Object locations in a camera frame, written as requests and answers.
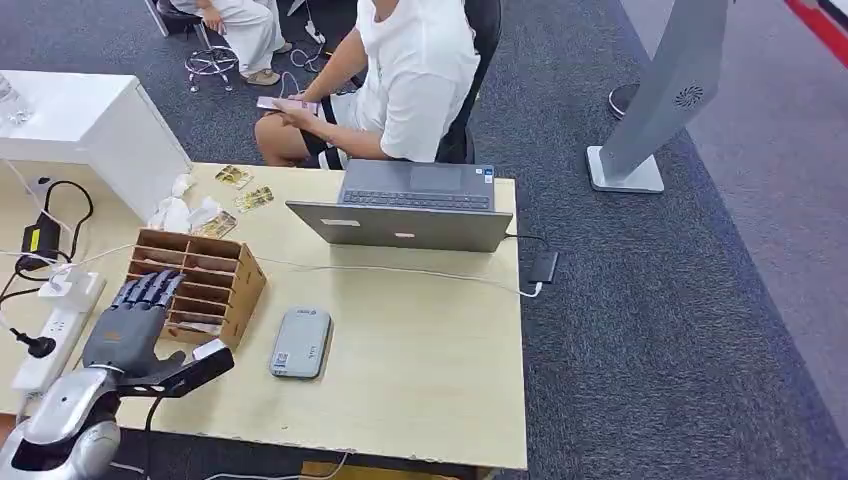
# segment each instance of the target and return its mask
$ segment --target gray power bank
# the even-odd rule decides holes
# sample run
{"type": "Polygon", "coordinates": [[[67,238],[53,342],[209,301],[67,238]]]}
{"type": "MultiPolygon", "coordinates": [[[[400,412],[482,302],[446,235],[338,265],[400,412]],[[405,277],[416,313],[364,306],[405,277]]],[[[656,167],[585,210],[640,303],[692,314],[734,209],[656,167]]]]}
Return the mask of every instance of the gray power bank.
{"type": "Polygon", "coordinates": [[[311,307],[292,307],[283,316],[271,354],[271,375],[315,378],[321,372],[330,314],[311,307]]]}

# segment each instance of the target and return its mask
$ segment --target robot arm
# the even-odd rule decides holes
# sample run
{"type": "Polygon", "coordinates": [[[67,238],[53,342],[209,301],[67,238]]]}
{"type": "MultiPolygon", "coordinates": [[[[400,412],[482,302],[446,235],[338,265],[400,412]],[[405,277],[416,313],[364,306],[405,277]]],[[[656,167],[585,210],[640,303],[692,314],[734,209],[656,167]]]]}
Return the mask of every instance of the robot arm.
{"type": "Polygon", "coordinates": [[[38,410],[0,450],[4,480],[89,480],[117,452],[120,398],[179,398],[234,366],[220,340],[198,347],[183,365],[178,352],[159,360],[153,347],[182,276],[166,270],[125,284],[83,349],[85,368],[50,387],[38,410]]]}

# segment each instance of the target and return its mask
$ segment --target wooden card organizer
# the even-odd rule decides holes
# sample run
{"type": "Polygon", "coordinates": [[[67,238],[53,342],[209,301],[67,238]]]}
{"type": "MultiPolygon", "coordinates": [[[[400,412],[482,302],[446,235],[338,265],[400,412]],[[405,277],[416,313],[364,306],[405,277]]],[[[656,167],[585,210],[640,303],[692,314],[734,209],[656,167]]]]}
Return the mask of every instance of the wooden card organizer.
{"type": "Polygon", "coordinates": [[[167,268],[185,278],[159,338],[198,345],[220,338],[235,348],[266,283],[247,245],[142,229],[127,280],[167,268]]]}

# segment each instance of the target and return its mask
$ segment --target black chair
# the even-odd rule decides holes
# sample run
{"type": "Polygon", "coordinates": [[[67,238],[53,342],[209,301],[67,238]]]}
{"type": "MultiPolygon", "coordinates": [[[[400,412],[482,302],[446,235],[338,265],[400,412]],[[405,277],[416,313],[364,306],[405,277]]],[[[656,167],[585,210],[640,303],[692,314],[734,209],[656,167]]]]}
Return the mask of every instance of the black chair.
{"type": "MultiPolygon", "coordinates": [[[[480,54],[480,64],[462,109],[439,143],[437,163],[474,163],[474,139],[468,128],[468,119],[501,39],[502,8],[501,0],[465,0],[465,16],[474,29],[474,48],[480,54]]],[[[362,86],[362,80],[357,77],[351,81],[357,88],[362,86]]]]}
{"type": "Polygon", "coordinates": [[[189,72],[189,90],[192,93],[199,90],[195,82],[197,75],[218,75],[224,81],[224,90],[231,92],[233,86],[230,84],[226,72],[238,66],[238,58],[235,52],[227,47],[218,47],[210,44],[202,19],[197,15],[177,10],[171,4],[170,0],[159,0],[156,2],[156,10],[169,24],[178,25],[186,32],[189,31],[190,27],[194,28],[197,38],[200,40],[200,45],[203,49],[192,52],[185,61],[185,68],[189,72]]]}

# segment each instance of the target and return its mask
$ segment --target man's hand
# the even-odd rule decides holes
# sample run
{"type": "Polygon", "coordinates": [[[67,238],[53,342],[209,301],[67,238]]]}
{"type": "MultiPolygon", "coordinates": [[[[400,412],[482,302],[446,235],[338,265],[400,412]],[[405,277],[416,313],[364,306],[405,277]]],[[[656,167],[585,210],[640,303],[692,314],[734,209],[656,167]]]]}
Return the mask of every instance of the man's hand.
{"type": "MultiPolygon", "coordinates": [[[[299,98],[289,97],[292,100],[300,100],[299,98]]],[[[309,109],[291,107],[290,105],[274,100],[274,106],[280,109],[280,116],[283,117],[285,125],[291,125],[300,130],[311,131],[317,122],[321,119],[316,117],[309,109]]]]}
{"type": "Polygon", "coordinates": [[[219,35],[227,33],[227,27],[224,26],[224,19],[221,18],[221,12],[213,6],[208,6],[203,9],[203,24],[211,30],[215,30],[219,35]]]}

